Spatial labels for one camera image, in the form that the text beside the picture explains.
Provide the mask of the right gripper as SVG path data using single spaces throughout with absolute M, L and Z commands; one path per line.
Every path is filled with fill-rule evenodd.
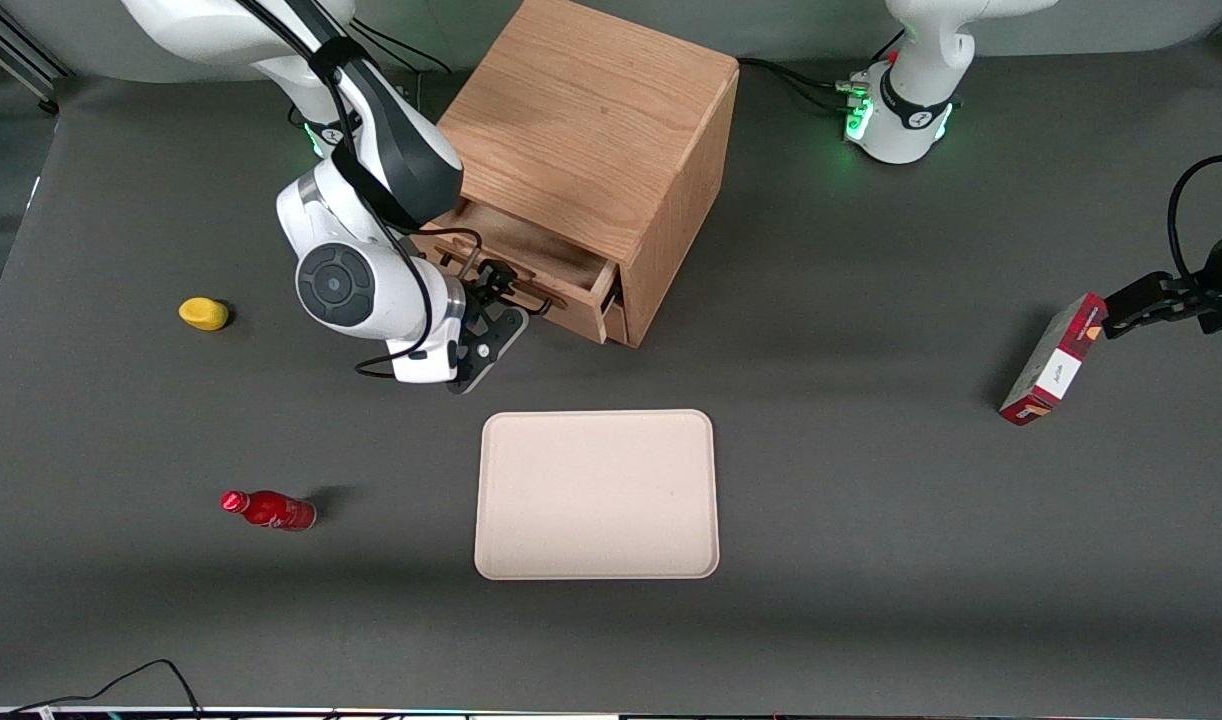
M 484 260 L 466 296 L 452 296 L 444 319 L 426 325 L 422 295 L 415 291 L 415 320 L 419 328 L 411 339 L 390 342 L 391 354 L 407 354 L 391 361 L 400 381 L 473 386 L 495 368 L 502 354 L 502 306 L 521 307 L 514 282 L 518 273 L 500 260 Z

